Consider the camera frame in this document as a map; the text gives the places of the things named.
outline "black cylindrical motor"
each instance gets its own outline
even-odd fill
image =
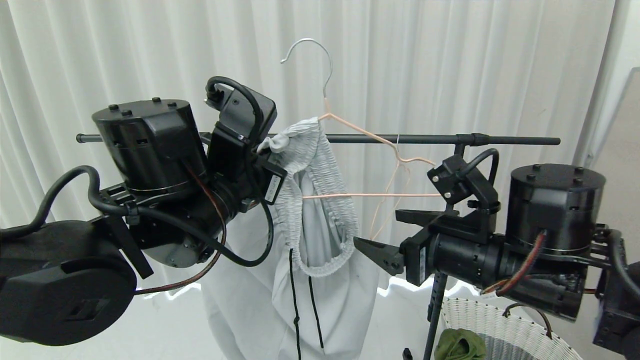
[[[547,237],[543,253],[589,252],[605,177],[582,167],[544,164],[511,173],[506,238],[529,251],[538,233]]]
[[[114,104],[92,118],[130,193],[183,199],[197,191],[182,163],[204,176],[205,154],[187,101]]]

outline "black drawstring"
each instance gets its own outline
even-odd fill
[[[300,314],[298,313],[298,302],[296,301],[296,286],[293,282],[293,249],[289,249],[289,275],[291,276],[291,292],[293,293],[293,308],[296,310],[296,317],[293,319],[293,325],[296,327],[296,345],[298,346],[298,360],[302,360],[302,351],[300,350]]]
[[[322,341],[322,330],[320,330],[320,319],[318,318],[316,299],[314,298],[314,286],[311,284],[311,276],[309,277],[309,291],[311,291],[311,304],[314,306],[314,314],[316,314],[316,325],[318,326],[318,338],[320,338],[320,347],[324,348],[324,343]]]

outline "basket handle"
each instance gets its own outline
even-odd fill
[[[507,308],[504,310],[504,312],[502,313],[502,315],[505,318],[509,318],[509,315],[511,315],[511,309],[513,309],[514,307],[518,307],[518,306],[523,306],[523,307],[531,307],[531,306],[527,306],[524,304],[519,304],[517,302],[515,302],[514,304],[511,304],[509,306],[507,306]],[[550,338],[551,340],[553,340],[553,336],[551,335],[552,330],[551,330],[551,323],[549,322],[549,319],[547,318],[547,316],[540,310],[535,309],[533,307],[531,307],[531,309],[534,309],[535,311],[538,312],[538,314],[540,314],[540,316],[542,316],[542,320],[545,321],[545,326],[547,326],[547,337]]]

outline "hanger hook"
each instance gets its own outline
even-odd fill
[[[333,59],[331,59],[331,54],[329,53],[329,50],[327,50],[326,47],[320,44],[316,39],[301,38],[300,40],[296,41],[295,43],[293,43],[293,45],[291,45],[291,47],[289,48],[289,51],[287,51],[287,56],[285,56],[284,59],[280,60],[280,63],[284,64],[289,59],[289,56],[291,55],[291,52],[293,51],[294,47],[296,47],[301,42],[305,42],[305,41],[314,42],[319,47],[322,47],[322,50],[324,50],[327,57],[329,58],[329,76],[326,78],[326,81],[324,82],[324,86],[322,87],[322,94],[324,95],[324,98],[326,98],[326,85],[329,83],[329,80],[331,79],[331,75],[333,75]]]

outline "white basket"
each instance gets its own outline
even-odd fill
[[[475,300],[452,298],[444,300],[441,312],[446,329],[471,330],[484,339],[487,359],[582,360],[555,333],[518,316],[503,315],[504,309]]]

